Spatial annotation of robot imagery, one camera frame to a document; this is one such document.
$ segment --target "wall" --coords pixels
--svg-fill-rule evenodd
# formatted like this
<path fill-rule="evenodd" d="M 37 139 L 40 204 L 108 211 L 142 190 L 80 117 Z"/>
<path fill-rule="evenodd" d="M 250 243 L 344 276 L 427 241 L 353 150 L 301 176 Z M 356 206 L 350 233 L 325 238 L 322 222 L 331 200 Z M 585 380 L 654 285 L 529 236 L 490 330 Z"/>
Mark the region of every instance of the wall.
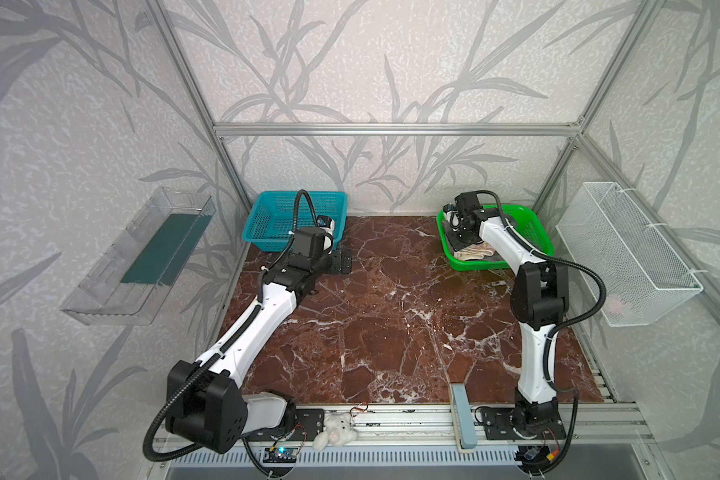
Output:
<path fill-rule="evenodd" d="M 666 2 L 587 134 L 720 282 L 720 2 Z M 574 194 L 581 180 L 600 179 L 582 157 L 567 170 Z M 592 301 L 581 287 L 574 308 Z M 701 302 L 650 326 L 596 318 L 585 329 L 675 477 L 720 480 L 720 327 Z"/>
<path fill-rule="evenodd" d="M 133 478 L 167 371 L 212 336 L 244 211 L 136 0 L 0 0 L 0 478 Z M 154 189 L 218 209 L 150 326 L 60 304 Z"/>
<path fill-rule="evenodd" d="M 165 1 L 217 123 L 576 121 L 638 4 Z M 564 140 L 226 141 L 251 198 L 297 185 L 431 213 L 480 187 L 527 203 Z"/>

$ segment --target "basket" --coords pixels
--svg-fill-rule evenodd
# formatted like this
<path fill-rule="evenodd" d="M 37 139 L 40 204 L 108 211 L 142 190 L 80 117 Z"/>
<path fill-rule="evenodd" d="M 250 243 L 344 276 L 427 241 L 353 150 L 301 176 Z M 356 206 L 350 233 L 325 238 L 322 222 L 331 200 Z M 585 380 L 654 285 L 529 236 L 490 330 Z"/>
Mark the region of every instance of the basket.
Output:
<path fill-rule="evenodd" d="M 702 291 L 656 226 L 614 182 L 584 183 L 557 225 L 574 260 L 605 282 L 611 326 L 648 325 Z M 584 278 L 596 296 L 596 283 Z"/>
<path fill-rule="evenodd" d="M 496 205 L 484 205 L 484 208 L 492 208 Z M 539 250 L 547 255 L 554 255 L 554 246 L 550 240 L 547 232 L 544 231 L 544 227 L 539 221 L 539 217 L 528 207 L 522 205 L 502 205 L 504 212 L 512 216 L 518 222 L 518 228 L 516 229 L 520 235 L 526 240 L 539 247 Z M 445 214 L 443 212 L 438 213 L 438 230 L 440 231 L 440 241 L 443 245 L 443 252 L 448 258 L 448 262 L 451 264 L 451 268 L 460 272 L 468 270 L 499 270 L 503 268 L 509 268 L 507 262 L 489 262 L 486 260 L 459 260 L 451 253 L 451 248 L 448 246 L 448 241 L 445 238 L 445 230 L 443 230 L 443 220 Z"/>
<path fill-rule="evenodd" d="M 327 215 L 336 222 L 333 247 L 344 234 L 347 219 L 347 195 L 344 192 L 309 192 L 317 215 Z M 288 243 L 288 232 L 293 227 L 293 201 L 295 191 L 262 192 L 251 209 L 242 232 L 242 239 L 264 252 L 279 252 Z M 306 198 L 298 202 L 298 228 L 312 225 L 312 214 Z"/>

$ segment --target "stuffed bunny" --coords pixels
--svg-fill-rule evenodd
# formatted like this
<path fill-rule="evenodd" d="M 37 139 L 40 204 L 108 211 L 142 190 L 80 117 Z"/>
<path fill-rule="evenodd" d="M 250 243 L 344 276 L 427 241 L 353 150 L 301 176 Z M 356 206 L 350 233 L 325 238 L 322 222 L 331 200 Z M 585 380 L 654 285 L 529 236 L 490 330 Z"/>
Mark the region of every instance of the stuffed bunny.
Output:
<path fill-rule="evenodd" d="M 358 437 L 358 433 L 352 428 L 352 417 L 348 413 L 329 413 L 323 424 L 325 429 L 312 441 L 312 447 L 318 452 L 329 444 L 340 447 Z"/>

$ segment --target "dark green mat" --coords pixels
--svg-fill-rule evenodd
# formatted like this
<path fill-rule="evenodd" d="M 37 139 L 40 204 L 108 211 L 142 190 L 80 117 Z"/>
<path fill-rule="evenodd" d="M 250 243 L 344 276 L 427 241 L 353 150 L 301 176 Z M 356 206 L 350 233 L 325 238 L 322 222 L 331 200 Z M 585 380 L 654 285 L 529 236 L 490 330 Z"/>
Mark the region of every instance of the dark green mat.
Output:
<path fill-rule="evenodd" d="M 211 218 L 211 215 L 169 215 L 125 272 L 120 283 L 151 285 L 160 280 L 163 285 L 173 285 Z"/>

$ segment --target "red marble tabletop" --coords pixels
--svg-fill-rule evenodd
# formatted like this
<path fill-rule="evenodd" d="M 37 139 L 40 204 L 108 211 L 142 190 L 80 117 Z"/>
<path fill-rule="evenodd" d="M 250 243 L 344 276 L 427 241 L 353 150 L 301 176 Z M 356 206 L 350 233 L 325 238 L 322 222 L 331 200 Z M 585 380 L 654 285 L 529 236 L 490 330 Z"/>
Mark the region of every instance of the red marble tabletop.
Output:
<path fill-rule="evenodd" d="M 514 401 L 511 270 L 451 269 L 430 216 L 350 216 L 342 244 L 353 250 L 352 273 L 318 281 L 259 353 L 244 393 L 276 390 L 301 404 L 448 402 L 448 384 L 463 382 L 472 403 Z M 221 332 L 274 255 L 251 246 Z M 582 402 L 603 401 L 570 330 L 557 341 L 555 379 L 574 383 Z"/>

